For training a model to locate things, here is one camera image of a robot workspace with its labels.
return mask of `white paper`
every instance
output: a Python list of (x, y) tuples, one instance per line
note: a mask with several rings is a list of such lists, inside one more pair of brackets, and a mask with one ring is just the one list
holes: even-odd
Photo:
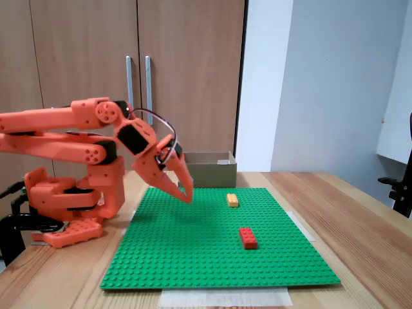
[(162, 290), (159, 307), (293, 306), (288, 288)]
[[(130, 218), (129, 218), (129, 225), (130, 225), (131, 220), (132, 220), (133, 217), (135, 216), (135, 213), (136, 213), (136, 211), (133, 211), (133, 212), (131, 213)], [(125, 227), (124, 229), (122, 229), (122, 233), (121, 233), (122, 235), (126, 234), (127, 229), (129, 228), (129, 225), (128, 225), (127, 227)]]
[(229, 160), (218, 160), (218, 165), (228, 165), (230, 164)]
[(302, 223), (300, 223), (299, 220), (295, 217), (293, 211), (286, 211), (286, 213), (288, 214), (289, 218), (292, 219), (292, 221), (296, 224), (299, 230), (301, 230), (301, 232), (308, 239), (308, 241), (316, 241), (315, 238), (313, 238), (312, 235), (309, 234), (308, 230), (305, 229)]

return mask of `cabinet door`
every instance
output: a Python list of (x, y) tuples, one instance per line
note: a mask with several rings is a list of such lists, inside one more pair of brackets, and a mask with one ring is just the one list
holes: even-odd
[[(137, 5), (143, 107), (150, 56), (153, 111), (174, 126), (183, 150), (233, 151), (244, 0)], [(168, 133), (153, 125), (159, 135)]]
[[(1, 0), (0, 68), (0, 113), (43, 107), (28, 1)], [(0, 153), (0, 191), (23, 180), (27, 172), (42, 166), (53, 175), (51, 160)], [(18, 195), (16, 193), (0, 200), (0, 219), (12, 213), (10, 202)], [(27, 203), (21, 211), (28, 212)], [(29, 245), (30, 233), (26, 231), (22, 234), (24, 242)]]
[[(72, 100), (127, 100), (126, 56), (132, 58), (135, 107), (140, 107), (135, 0), (32, 1), (33, 36), (45, 108)], [(113, 136), (113, 128), (93, 132)], [(131, 169), (133, 157), (119, 151)], [(56, 176), (86, 175), (86, 166), (53, 162)]]

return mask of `metal handle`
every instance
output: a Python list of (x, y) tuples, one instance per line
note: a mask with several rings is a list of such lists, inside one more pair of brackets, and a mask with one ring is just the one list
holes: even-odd
[[(146, 96), (147, 96), (147, 109), (153, 111), (152, 105), (152, 69), (151, 69), (151, 58), (146, 56)], [(147, 123), (150, 126), (153, 125), (153, 116), (149, 114), (147, 118)]]
[(131, 78), (131, 57), (126, 56), (126, 73), (127, 73), (127, 95), (129, 97), (129, 103), (131, 107), (135, 108), (135, 103), (133, 102), (133, 80)]

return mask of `table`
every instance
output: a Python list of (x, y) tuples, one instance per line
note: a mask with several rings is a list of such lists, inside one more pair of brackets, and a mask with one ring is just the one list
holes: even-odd
[[(238, 187), (266, 187), (293, 211), (342, 280), (339, 286), (290, 288), (293, 308), (412, 308), (407, 218), (327, 173), (238, 173)], [(0, 308), (157, 308), (160, 290), (99, 288), (146, 189), (136, 173), (126, 174), (126, 202), (99, 239), (63, 249), (27, 248), (0, 275)]]

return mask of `cardboard box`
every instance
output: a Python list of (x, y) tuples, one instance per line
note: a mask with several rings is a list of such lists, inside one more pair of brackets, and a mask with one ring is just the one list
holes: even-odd
[(236, 188), (238, 165), (231, 152), (185, 153), (185, 161), (195, 188)]

